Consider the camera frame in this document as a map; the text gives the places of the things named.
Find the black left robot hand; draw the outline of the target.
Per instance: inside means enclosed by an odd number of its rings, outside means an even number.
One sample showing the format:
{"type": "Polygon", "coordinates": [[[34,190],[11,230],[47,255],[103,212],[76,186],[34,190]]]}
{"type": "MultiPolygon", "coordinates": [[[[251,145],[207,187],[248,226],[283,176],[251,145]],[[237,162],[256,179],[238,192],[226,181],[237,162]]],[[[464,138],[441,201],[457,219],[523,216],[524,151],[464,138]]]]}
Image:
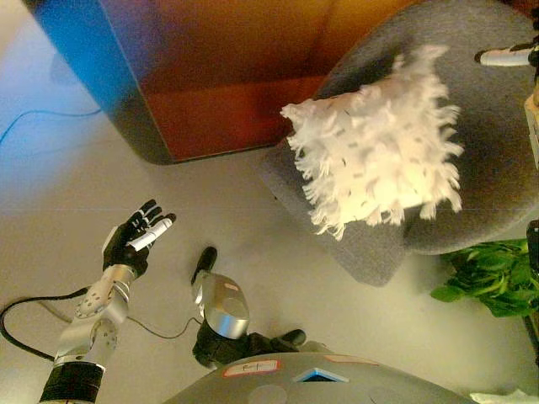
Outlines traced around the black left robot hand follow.
{"type": "Polygon", "coordinates": [[[125,265],[140,278],[147,271],[153,244],[175,221],[174,213],[163,215],[157,201],[148,200],[110,231],[102,247],[103,271],[114,265],[125,265]]]}

